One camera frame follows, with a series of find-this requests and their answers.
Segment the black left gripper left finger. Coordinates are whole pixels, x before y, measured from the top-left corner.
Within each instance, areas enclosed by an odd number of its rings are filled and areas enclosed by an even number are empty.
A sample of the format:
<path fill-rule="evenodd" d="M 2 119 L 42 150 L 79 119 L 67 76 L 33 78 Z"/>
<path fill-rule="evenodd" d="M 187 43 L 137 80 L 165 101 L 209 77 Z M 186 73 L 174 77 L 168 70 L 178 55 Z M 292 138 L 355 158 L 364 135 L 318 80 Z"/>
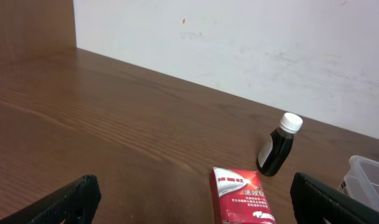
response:
<path fill-rule="evenodd" d="M 91 224 L 101 200 L 95 175 L 84 175 L 0 220 L 0 224 Z"/>

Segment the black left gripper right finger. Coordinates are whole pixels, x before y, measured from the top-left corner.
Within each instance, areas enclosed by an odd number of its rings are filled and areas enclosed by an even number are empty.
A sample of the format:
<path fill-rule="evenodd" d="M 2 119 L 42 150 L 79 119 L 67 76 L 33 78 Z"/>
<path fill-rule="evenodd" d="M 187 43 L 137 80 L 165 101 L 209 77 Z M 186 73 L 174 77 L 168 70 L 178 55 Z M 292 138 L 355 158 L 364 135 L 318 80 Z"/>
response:
<path fill-rule="evenodd" d="M 379 212 L 297 172 L 290 189 L 298 224 L 379 224 Z"/>

